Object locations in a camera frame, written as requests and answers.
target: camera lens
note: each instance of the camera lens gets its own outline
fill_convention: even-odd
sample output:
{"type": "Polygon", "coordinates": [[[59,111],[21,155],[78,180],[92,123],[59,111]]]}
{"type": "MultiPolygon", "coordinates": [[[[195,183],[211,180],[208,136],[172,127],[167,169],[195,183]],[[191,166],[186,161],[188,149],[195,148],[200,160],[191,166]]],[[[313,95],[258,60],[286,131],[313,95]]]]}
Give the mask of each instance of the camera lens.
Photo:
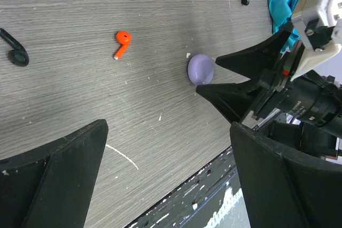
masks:
{"type": "Polygon", "coordinates": [[[323,88],[305,78],[294,80],[287,97],[277,106],[298,120],[322,128],[336,137],[342,137],[341,103],[335,96],[340,90],[335,85],[323,88]]]}

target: wooden table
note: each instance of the wooden table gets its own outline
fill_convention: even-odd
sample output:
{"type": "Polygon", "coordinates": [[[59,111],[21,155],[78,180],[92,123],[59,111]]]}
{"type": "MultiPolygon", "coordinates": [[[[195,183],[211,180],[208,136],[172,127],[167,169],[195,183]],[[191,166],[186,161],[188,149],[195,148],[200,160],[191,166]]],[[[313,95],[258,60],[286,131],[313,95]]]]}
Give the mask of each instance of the wooden table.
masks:
{"type": "MultiPolygon", "coordinates": [[[[85,227],[122,227],[230,145],[229,123],[186,74],[271,35],[267,0],[0,0],[0,159],[106,119],[107,147],[85,227]],[[132,42],[120,60],[114,35],[132,42]]],[[[215,67],[214,83],[243,78],[215,67]]]]}

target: screw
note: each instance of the screw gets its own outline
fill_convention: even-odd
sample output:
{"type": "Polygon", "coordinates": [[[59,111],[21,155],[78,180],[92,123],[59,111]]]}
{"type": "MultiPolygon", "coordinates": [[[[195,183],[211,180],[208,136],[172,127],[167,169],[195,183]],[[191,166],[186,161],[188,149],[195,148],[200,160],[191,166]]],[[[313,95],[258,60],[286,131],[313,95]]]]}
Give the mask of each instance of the screw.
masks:
{"type": "Polygon", "coordinates": [[[312,29],[308,29],[307,31],[306,31],[306,35],[307,36],[312,36],[312,35],[314,35],[315,34],[315,32],[312,30],[312,29]]]}

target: purple object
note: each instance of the purple object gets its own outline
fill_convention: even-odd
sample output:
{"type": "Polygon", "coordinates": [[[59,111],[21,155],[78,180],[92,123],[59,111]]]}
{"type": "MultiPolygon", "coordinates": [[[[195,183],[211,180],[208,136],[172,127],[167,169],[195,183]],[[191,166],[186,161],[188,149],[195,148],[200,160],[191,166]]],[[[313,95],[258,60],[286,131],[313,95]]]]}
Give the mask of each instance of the purple object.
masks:
{"type": "Polygon", "coordinates": [[[197,54],[191,58],[188,65],[188,76],[195,85],[209,84],[214,76],[212,60],[205,54],[197,54]]]}

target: orange earbud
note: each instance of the orange earbud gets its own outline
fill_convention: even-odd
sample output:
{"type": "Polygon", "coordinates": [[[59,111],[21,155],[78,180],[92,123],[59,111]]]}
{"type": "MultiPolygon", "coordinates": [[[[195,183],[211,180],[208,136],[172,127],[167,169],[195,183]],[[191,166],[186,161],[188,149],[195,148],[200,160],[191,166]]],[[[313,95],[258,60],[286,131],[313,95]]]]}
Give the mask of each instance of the orange earbud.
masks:
{"type": "Polygon", "coordinates": [[[128,32],[118,32],[116,40],[122,45],[114,55],[115,60],[119,60],[123,53],[128,48],[132,36],[128,32]]]}

